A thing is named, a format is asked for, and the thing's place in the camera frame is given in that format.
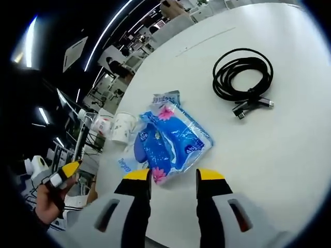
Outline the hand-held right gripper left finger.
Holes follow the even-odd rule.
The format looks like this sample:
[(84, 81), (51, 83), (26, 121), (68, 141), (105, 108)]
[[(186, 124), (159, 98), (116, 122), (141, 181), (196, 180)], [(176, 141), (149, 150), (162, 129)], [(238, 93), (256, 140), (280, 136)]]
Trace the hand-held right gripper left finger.
[(144, 247), (151, 215), (150, 169), (128, 173), (116, 190), (84, 208), (66, 231), (65, 247)]

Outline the person's left hand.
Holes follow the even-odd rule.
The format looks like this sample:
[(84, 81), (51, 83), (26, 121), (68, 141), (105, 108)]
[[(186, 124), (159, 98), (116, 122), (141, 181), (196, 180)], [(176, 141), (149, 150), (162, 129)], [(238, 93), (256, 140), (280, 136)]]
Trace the person's left hand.
[(35, 214), (45, 225), (50, 225), (59, 215), (60, 210), (50, 197), (49, 190), (44, 184), (40, 184), (37, 190)]

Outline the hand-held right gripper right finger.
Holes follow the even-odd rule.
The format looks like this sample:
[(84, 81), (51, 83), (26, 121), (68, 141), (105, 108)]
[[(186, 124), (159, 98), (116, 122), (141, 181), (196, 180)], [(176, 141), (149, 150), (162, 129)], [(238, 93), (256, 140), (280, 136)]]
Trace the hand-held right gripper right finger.
[(277, 230), (263, 210), (234, 193), (215, 170), (196, 170), (200, 247), (285, 247), (289, 233)]

